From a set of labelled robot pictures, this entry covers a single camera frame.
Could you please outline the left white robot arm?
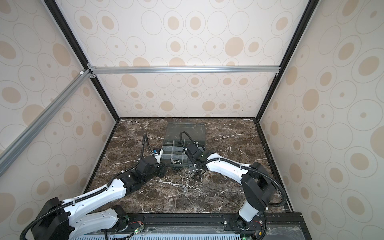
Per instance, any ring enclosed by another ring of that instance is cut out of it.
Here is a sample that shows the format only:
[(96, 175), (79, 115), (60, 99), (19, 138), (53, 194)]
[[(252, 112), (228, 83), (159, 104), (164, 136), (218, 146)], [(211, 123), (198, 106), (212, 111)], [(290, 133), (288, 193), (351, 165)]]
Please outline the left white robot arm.
[(142, 188), (154, 177), (162, 178), (166, 165), (155, 157), (141, 159), (133, 168), (116, 174), (107, 184), (80, 196), (59, 200), (48, 200), (20, 234), (25, 240), (31, 232), (35, 240), (72, 240), (76, 237), (115, 227), (119, 219), (126, 217), (121, 207), (113, 207), (95, 213), (94, 210)]

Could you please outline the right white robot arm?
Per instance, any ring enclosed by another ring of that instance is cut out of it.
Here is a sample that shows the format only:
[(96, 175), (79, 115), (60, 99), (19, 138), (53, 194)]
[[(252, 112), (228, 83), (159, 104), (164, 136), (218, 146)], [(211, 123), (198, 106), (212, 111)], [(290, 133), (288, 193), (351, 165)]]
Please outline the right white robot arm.
[(197, 143), (184, 147), (183, 152), (196, 169), (219, 173), (242, 186), (246, 200), (238, 211), (238, 224), (248, 226), (268, 206), (279, 207), (286, 202), (287, 196), (282, 186), (258, 162), (241, 164), (217, 153), (200, 150)]

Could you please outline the clear plastic organizer box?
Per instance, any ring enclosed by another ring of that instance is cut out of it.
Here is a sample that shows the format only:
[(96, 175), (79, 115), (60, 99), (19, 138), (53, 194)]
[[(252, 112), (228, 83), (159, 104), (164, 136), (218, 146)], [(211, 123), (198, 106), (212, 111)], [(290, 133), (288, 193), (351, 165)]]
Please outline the clear plastic organizer box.
[(176, 169), (193, 170), (192, 161), (183, 149), (193, 142), (206, 145), (206, 125), (203, 123), (169, 123), (163, 139), (161, 163)]

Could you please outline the horizontal aluminium rail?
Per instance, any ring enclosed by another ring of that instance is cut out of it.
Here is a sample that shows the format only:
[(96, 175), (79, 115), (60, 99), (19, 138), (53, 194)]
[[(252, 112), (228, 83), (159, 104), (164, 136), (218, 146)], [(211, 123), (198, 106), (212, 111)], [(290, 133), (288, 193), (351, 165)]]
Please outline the horizontal aluminium rail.
[(278, 73), (279, 66), (91, 67), (95, 74)]

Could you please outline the black base frame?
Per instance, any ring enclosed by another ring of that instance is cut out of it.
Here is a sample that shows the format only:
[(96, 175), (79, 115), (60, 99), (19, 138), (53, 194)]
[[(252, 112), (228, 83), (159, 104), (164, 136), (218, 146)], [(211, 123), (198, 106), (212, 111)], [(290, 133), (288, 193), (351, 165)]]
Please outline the black base frame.
[(107, 229), (77, 234), (75, 240), (310, 240), (300, 213), (266, 213), (245, 226), (235, 213), (128, 214)]

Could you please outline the diagonal aluminium rail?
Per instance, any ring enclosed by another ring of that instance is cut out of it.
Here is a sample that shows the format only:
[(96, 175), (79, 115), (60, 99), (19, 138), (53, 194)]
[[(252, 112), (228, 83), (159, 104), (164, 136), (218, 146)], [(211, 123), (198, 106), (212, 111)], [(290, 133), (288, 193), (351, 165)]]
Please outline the diagonal aluminium rail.
[(7, 147), (1, 155), (1, 175), (14, 163), (26, 147), (35, 139), (47, 123), (63, 107), (68, 99), (91, 77), (90, 70), (83, 70), (48, 106), (42, 113)]

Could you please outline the right black corner post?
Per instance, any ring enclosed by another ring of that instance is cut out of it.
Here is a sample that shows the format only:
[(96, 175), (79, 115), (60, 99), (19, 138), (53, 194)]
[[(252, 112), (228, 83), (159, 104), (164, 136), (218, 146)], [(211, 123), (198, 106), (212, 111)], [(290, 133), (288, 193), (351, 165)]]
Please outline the right black corner post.
[(298, 23), (298, 26), (296, 27), (296, 30), (293, 34), (293, 37), (288, 45), (288, 48), (284, 54), (284, 57), (281, 61), (281, 64), (280, 64), (280, 70), (279, 72), (277, 73), (277, 75), (274, 77), (269, 89), (268, 89), (268, 92), (262, 102), (262, 105), (261, 105), (261, 108), (255, 118), (255, 123), (259, 123), (264, 112), (266, 111), (269, 103), (270, 103), (270, 100), (272, 99), (273, 97), (273, 94), (277, 88), (277, 86), (279, 85), (279, 82), (283, 76), (283, 74), (285, 73), (287, 67), (288, 67), (288, 64), (290, 63), (290, 60), (310, 22), (310, 19), (311, 17), (313, 16), (317, 6), (319, 4), (319, 0), (310, 0), (308, 1), (308, 4), (303, 12), (303, 15), (302, 17), (300, 18), (300, 21)]

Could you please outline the black corner post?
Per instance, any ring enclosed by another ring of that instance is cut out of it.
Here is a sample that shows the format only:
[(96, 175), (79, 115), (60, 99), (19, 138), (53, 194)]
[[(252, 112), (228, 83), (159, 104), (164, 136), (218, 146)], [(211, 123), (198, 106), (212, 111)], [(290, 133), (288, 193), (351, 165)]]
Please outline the black corner post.
[(287, 67), (288, 67), (288, 64), (290, 63), (290, 60), (310, 22), (310, 19), (311, 17), (313, 16), (317, 6), (319, 4), (319, 0), (310, 0), (308, 1), (308, 4), (303, 12), (303, 15), (302, 17), (300, 18), (300, 21), (298, 23), (298, 26), (296, 27), (296, 30), (293, 34), (293, 37), (288, 45), (288, 48), (284, 54), (284, 57), (281, 61), (281, 64), (280, 64), (280, 70), (279, 72), (277, 73), (277, 75), (274, 77), (269, 89), (268, 89), (268, 92), (262, 102), (262, 105), (261, 105), (261, 108), (255, 118), (255, 123), (259, 123), (264, 112), (266, 111), (269, 103), (270, 103), (270, 100), (272, 99), (273, 97), (273, 94), (277, 88), (277, 86), (279, 85), (279, 82), (283, 76), (283, 74), (285, 73)]
[(80, 61), (80, 64), (85, 70), (89, 70), (93, 76), (91, 77), (91, 81), (96, 88), (97, 92), (99, 93), (101, 99), (103, 100), (104, 104), (106, 105), (108, 111), (112, 115), (113, 119), (118, 122), (120, 120), (120, 117), (118, 116), (117, 111), (112, 105), (112, 102), (110, 101), (109, 97), (106, 94), (106, 91), (102, 87), (102, 84), (100, 83), (97, 76), (93, 73), (93, 71), (90, 68), (90, 63), (83, 51), (83, 49), (80, 46), (79, 41), (76, 39), (73, 31), (71, 30), (70, 26), (68, 25), (67, 21), (65, 20), (64, 15), (62, 14), (61, 10), (59, 9), (59, 5), (56, 3), (56, 1), (51, 0), (44, 0), (44, 4), (47, 6), (49, 12), (53, 16), (55, 22), (58, 24), (61, 32), (63, 33), (64, 37), (66, 38), (67, 42), (69, 43), (71, 49), (75, 53), (77, 59)]

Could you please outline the left black corner post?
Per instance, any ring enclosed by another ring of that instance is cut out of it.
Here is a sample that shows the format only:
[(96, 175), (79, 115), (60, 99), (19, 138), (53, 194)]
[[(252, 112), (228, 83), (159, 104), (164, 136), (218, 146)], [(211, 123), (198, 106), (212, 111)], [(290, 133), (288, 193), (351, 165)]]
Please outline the left black corner post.
[(68, 25), (67, 21), (65, 20), (64, 15), (62, 14), (61, 10), (59, 9), (59, 5), (56, 3), (56, 1), (51, 0), (44, 0), (44, 4), (47, 6), (49, 12), (53, 16), (55, 22), (58, 24), (61, 32), (63, 33), (64, 37), (66, 38), (67, 42), (69, 43), (71, 49), (75, 53), (77, 59), (80, 61), (80, 64), (85, 70), (89, 70), (93, 76), (91, 77), (91, 81), (96, 88), (97, 92), (99, 93), (101, 99), (103, 100), (104, 104), (106, 105), (108, 111), (112, 115), (113, 119), (118, 122), (120, 120), (120, 117), (118, 116), (117, 111), (112, 105), (112, 102), (110, 101), (109, 97), (106, 94), (106, 91), (102, 87), (102, 84), (100, 83), (97, 76), (93, 73), (93, 71), (90, 68), (90, 63), (83, 51), (83, 49), (80, 46), (79, 41), (76, 39), (73, 31), (71, 30), (70, 26)]

